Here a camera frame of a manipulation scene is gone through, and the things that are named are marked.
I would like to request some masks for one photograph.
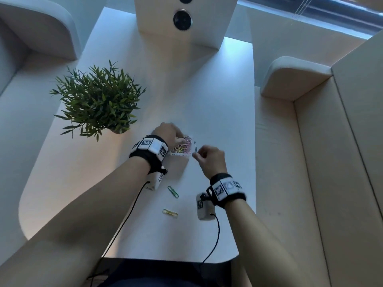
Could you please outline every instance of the yellow paper clip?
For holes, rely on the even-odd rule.
[[[168,186],[168,189],[174,195],[175,198],[179,198],[178,193],[176,193],[175,190],[170,185]]]
[[[170,210],[167,210],[167,209],[164,209],[164,210],[162,211],[162,213],[167,214],[167,215],[171,215],[172,217],[178,217],[178,213],[176,213],[176,212],[171,212]]]

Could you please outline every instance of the window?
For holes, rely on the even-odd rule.
[[[383,29],[383,13],[347,0],[247,0],[375,35]]]

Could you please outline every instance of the tabletop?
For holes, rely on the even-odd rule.
[[[134,115],[138,121],[124,134],[103,130],[95,138],[60,135],[68,121],[55,118],[19,205],[22,230],[31,238],[81,193],[99,182],[129,156],[132,146],[160,122],[174,122],[198,147],[211,144],[226,153],[230,174],[242,185],[255,210],[255,121],[252,45],[225,38],[219,51],[138,33],[135,15],[105,10],[96,24],[78,67],[108,66],[108,58],[147,86]],[[114,47],[108,40],[113,39]],[[218,235],[216,220],[200,221],[196,195],[209,181],[193,159],[167,157],[169,173],[155,190],[144,189],[108,257],[201,262]],[[179,194],[176,199],[168,186]],[[162,214],[163,209],[177,218]],[[219,263],[238,251],[223,209],[216,208],[221,234],[207,262]]]

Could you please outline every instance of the forearm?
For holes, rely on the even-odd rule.
[[[60,211],[0,267],[0,286],[79,286],[145,182],[150,165],[132,157]]]
[[[228,202],[225,210],[239,257],[253,286],[312,286],[294,258],[258,219],[246,201]]]

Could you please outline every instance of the artificial plant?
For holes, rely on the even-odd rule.
[[[137,121],[131,119],[136,118],[132,111],[139,109],[137,102],[146,88],[141,92],[141,86],[134,83],[134,77],[124,73],[123,69],[120,71],[115,64],[109,60],[109,69],[93,65],[89,68],[90,73],[68,69],[70,75],[64,80],[56,78],[58,89],[49,93],[62,96],[60,100],[65,104],[65,110],[62,110],[65,116],[55,116],[72,122],[72,125],[64,127],[66,131],[62,134],[71,132],[73,135],[73,131],[79,128],[80,136],[95,136],[98,141],[101,130],[110,129],[121,134]]]

